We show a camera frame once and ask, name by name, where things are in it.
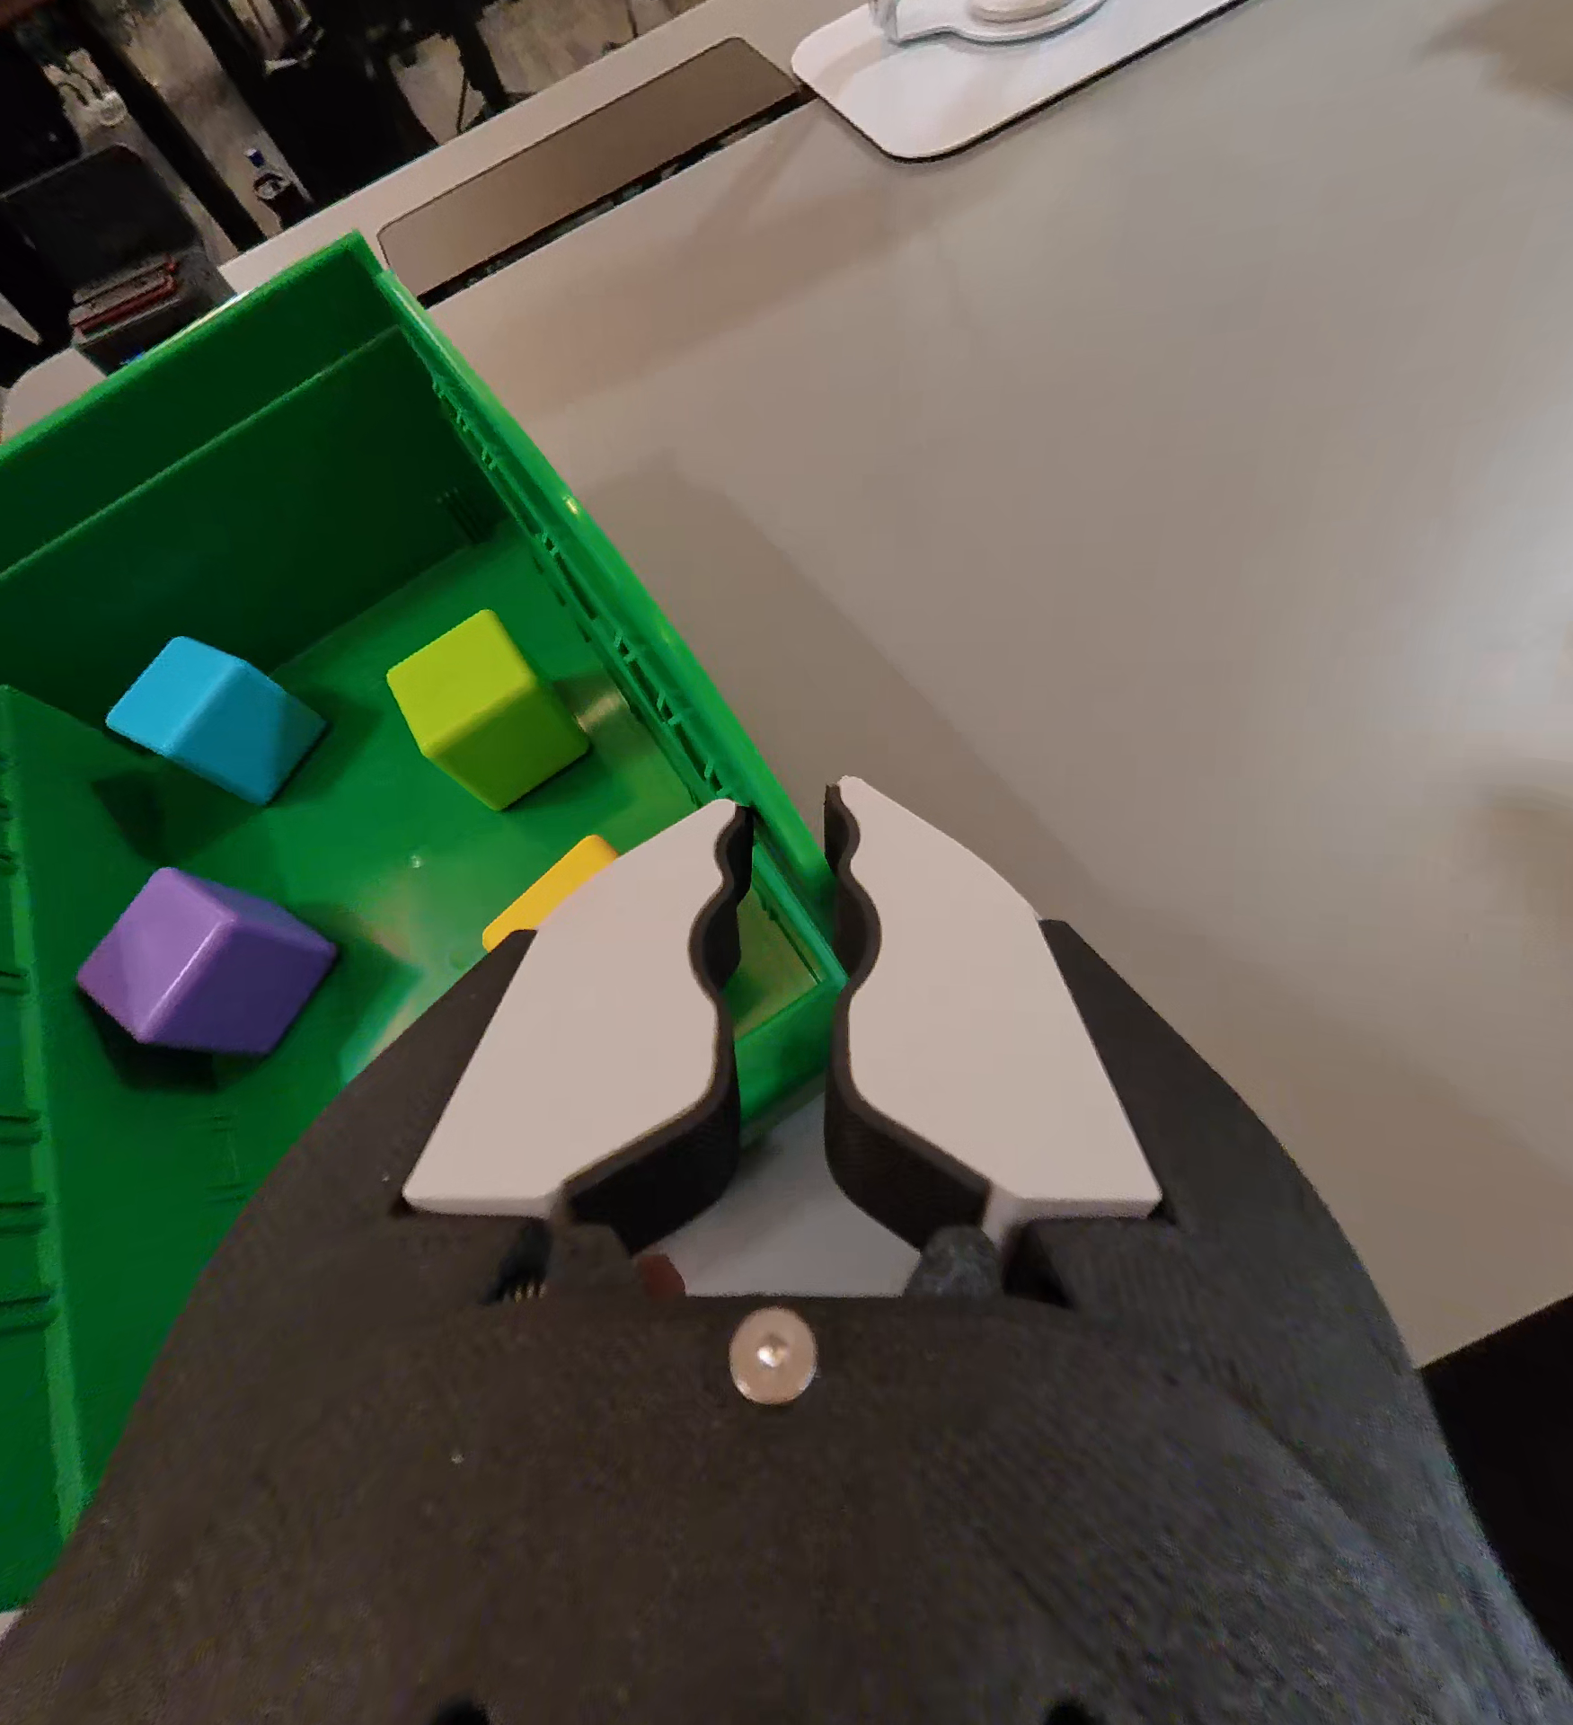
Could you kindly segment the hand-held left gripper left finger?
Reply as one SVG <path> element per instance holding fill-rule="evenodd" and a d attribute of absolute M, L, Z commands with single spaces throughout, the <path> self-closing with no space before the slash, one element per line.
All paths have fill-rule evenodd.
<path fill-rule="evenodd" d="M 737 1170 L 743 898 L 745 806 L 722 796 L 508 937 L 515 974 L 404 1205 L 600 1224 L 633 1252 L 710 1210 Z"/>

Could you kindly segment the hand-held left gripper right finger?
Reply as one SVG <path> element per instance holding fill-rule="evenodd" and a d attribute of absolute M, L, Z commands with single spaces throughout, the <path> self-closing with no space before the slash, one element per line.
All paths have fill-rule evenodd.
<path fill-rule="evenodd" d="M 845 974 L 822 1151 L 842 1196 L 912 1247 L 973 1230 L 1144 1220 L 1162 1184 L 1046 921 L 989 862 L 875 784 L 822 794 Z"/>

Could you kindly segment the yellow cube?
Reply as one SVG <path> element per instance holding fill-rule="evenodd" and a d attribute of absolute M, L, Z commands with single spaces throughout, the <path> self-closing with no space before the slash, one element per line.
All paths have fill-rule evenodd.
<path fill-rule="evenodd" d="M 490 955 L 521 930 L 537 930 L 560 904 L 574 898 L 596 874 L 617 860 L 617 850 L 596 833 L 581 836 L 535 881 L 528 884 L 480 935 L 480 948 Z"/>

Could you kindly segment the lime green cube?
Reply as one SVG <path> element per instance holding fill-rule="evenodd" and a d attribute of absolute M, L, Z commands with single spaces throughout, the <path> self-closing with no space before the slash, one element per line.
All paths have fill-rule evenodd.
<path fill-rule="evenodd" d="M 495 813 L 578 766 L 593 748 L 494 609 L 390 665 L 384 685 L 419 753 Z"/>

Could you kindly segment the purple cube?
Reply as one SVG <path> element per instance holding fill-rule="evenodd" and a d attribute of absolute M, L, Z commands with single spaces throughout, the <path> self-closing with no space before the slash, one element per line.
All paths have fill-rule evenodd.
<path fill-rule="evenodd" d="M 332 974 L 339 948 L 280 904 L 155 870 L 74 983 L 141 1045 L 270 1056 Z"/>

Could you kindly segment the blue cube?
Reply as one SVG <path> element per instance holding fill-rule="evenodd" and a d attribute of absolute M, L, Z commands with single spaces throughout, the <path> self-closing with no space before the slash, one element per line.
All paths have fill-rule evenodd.
<path fill-rule="evenodd" d="M 249 661 L 171 638 L 106 714 L 132 746 L 249 806 L 268 806 L 326 722 Z"/>

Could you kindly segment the green plastic bin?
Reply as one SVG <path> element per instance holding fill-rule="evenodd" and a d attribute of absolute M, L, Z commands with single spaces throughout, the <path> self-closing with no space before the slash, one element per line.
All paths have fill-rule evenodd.
<path fill-rule="evenodd" d="M 494 609 L 590 755 L 495 813 L 384 673 Z M 106 727 L 171 638 L 326 722 L 263 806 Z M 51 1569 L 195 1279 L 301 1133 L 576 838 L 754 808 L 725 984 L 745 1133 L 818 1078 L 818 842 L 644 582 L 347 238 L 0 444 L 0 1612 Z M 339 958 L 265 1057 L 139 1045 L 80 964 L 159 867 Z"/>

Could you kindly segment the grey desk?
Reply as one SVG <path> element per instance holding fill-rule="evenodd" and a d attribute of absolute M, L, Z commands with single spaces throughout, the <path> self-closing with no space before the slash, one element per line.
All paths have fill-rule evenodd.
<path fill-rule="evenodd" d="M 541 246 L 409 257 L 464 191 L 293 234 L 471 366 L 824 867 L 856 775 L 1032 903 L 1164 1199 L 1001 1252 L 842 1196 L 827 867 L 818 1078 L 710 1210 L 414 1213 L 480 948 L 195 1279 L 0 1720 L 1573 1720 L 1419 1374 L 1573 1294 L 1552 49 L 1236 5 L 938 164 L 776 96 Z"/>

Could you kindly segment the person's dark clothing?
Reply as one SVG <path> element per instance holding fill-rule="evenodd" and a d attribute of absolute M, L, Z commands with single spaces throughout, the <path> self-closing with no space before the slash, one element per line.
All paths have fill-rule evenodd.
<path fill-rule="evenodd" d="M 1485 1540 L 1573 1680 L 1573 1294 L 1419 1374 Z"/>

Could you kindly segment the white metal stand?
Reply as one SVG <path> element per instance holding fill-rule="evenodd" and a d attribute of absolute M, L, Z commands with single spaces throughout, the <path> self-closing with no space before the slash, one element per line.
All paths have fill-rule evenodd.
<path fill-rule="evenodd" d="M 866 2 L 791 75 L 896 163 L 933 163 L 1213 24 L 1233 2 Z"/>

